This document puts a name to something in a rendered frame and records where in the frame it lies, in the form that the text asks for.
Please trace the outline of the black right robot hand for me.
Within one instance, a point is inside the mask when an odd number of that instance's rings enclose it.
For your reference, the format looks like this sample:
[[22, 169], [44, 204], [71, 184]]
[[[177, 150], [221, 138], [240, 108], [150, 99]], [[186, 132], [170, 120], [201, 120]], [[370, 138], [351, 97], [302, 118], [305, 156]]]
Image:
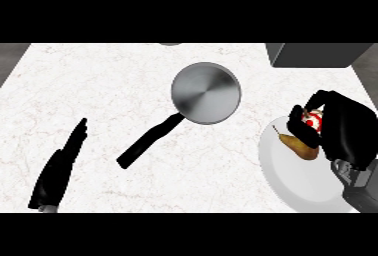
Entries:
[[[322, 110], [320, 132], [301, 121], [302, 110]], [[295, 105], [286, 128], [310, 147], [322, 147], [326, 159], [347, 161], [365, 171], [378, 155], [378, 116], [357, 101], [336, 91], [319, 90], [304, 107]]]

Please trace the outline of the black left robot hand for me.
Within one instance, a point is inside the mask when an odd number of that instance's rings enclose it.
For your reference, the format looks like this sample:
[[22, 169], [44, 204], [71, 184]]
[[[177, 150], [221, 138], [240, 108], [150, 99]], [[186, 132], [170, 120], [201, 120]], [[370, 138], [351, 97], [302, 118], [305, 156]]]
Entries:
[[74, 163], [87, 138], [87, 119], [78, 122], [62, 149], [57, 149], [40, 173], [28, 203], [28, 208], [38, 210], [40, 206], [57, 206], [65, 195]]

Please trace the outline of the red and white cupcake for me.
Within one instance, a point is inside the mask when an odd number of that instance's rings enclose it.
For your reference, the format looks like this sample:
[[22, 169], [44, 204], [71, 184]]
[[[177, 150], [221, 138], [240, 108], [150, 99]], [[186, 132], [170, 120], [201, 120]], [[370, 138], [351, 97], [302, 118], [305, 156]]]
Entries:
[[322, 131], [322, 116], [323, 112], [317, 109], [311, 110], [307, 114], [301, 115], [301, 121], [311, 127], [316, 132]]

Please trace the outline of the white round plate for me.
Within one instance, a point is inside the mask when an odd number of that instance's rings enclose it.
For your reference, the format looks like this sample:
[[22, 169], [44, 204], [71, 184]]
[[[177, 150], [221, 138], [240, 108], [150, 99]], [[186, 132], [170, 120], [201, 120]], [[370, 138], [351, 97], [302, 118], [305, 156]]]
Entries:
[[288, 117], [276, 118], [264, 128], [258, 142], [258, 160], [269, 186], [297, 212], [348, 213], [353, 207], [342, 199], [344, 186], [331, 171], [331, 162], [319, 151], [314, 160], [302, 160], [280, 142], [289, 135]]

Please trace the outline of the brown pear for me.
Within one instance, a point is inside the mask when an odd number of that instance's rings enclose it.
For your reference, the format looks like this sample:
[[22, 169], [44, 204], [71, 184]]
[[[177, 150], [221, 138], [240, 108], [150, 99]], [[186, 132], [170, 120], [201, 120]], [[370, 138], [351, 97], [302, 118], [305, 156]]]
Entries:
[[295, 155], [302, 160], [307, 160], [307, 161], [314, 160], [319, 155], [319, 149], [308, 147], [295, 136], [280, 133], [276, 126], [273, 126], [273, 129], [277, 133], [280, 142], [292, 150]]

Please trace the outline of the dark grey box appliance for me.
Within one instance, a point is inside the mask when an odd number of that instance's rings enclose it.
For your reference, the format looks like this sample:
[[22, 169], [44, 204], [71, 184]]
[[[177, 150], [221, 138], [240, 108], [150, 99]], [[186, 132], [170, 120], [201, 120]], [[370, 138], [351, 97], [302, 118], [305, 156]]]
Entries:
[[345, 68], [372, 43], [267, 43], [274, 68]]

